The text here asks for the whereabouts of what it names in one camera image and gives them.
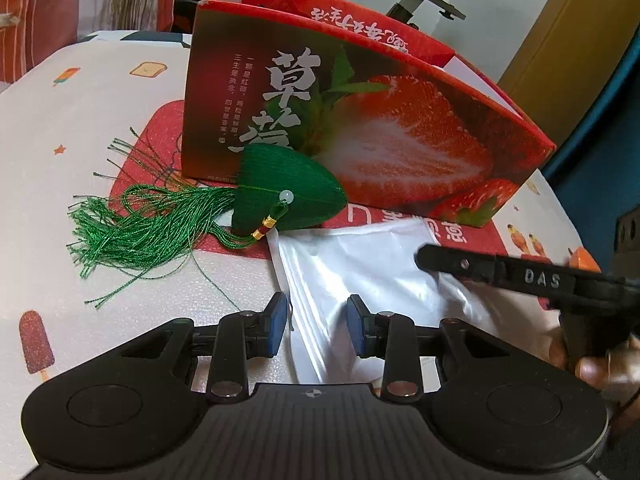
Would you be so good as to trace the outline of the person right hand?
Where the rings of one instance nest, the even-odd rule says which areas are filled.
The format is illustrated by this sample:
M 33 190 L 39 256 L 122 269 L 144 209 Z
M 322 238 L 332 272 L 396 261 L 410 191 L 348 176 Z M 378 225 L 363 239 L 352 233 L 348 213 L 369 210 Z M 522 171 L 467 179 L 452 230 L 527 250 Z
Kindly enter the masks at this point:
M 611 434 L 619 437 L 639 421 L 639 339 L 631 336 L 605 358 L 585 356 L 574 367 L 567 364 L 565 342 L 559 327 L 549 330 L 548 362 L 570 370 L 577 378 L 615 399 Z

